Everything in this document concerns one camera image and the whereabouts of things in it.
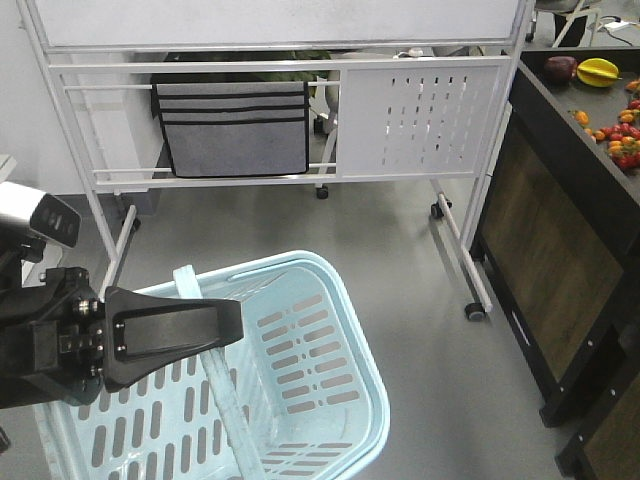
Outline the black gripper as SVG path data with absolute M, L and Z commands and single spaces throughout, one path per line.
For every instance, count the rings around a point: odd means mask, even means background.
M 241 303 L 175 299 L 110 287 L 104 305 L 80 267 L 1 291 L 1 407 L 88 405 L 178 360 L 244 337 Z

